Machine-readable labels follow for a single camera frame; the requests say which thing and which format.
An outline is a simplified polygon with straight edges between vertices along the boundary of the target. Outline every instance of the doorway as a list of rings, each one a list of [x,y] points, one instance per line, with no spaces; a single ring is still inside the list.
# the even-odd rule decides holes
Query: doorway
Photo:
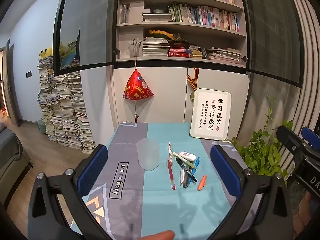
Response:
[[[6,46],[0,49],[0,78],[1,78],[1,99],[10,121],[20,126],[22,119],[18,109],[17,98],[13,81],[13,45],[10,47],[10,40]]]

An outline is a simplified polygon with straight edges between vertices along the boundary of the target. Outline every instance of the glass cabinet door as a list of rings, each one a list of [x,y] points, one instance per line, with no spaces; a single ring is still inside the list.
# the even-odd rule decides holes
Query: glass cabinet door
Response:
[[[249,71],[301,86],[304,47],[293,0],[244,0]]]
[[[117,0],[60,0],[53,34],[55,75],[111,65]]]

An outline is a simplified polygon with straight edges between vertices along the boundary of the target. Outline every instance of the orange pen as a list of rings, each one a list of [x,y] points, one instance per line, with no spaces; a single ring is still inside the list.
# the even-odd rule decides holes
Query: orange pen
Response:
[[[205,179],[207,178],[207,175],[203,175],[200,183],[199,183],[199,186],[198,186],[198,190],[202,190],[202,188],[204,187],[205,185]]]

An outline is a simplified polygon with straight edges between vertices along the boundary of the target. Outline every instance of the yellow plush toy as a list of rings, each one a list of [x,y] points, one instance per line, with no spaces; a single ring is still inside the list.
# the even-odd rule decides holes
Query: yellow plush toy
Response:
[[[60,43],[60,49],[59,49],[59,54],[60,56],[62,56],[67,50],[69,50],[68,47],[63,47],[63,44]],[[52,47],[47,48],[47,49],[43,49],[40,51],[39,56],[40,58],[45,58],[45,57],[49,57],[53,55],[53,49]]]

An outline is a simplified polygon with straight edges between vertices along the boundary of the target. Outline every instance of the red zongzi-shaped balloon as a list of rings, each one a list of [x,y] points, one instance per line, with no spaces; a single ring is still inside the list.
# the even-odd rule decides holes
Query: red zongzi-shaped balloon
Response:
[[[153,93],[138,70],[134,70],[125,86],[123,97],[129,100],[140,100],[152,97]]]

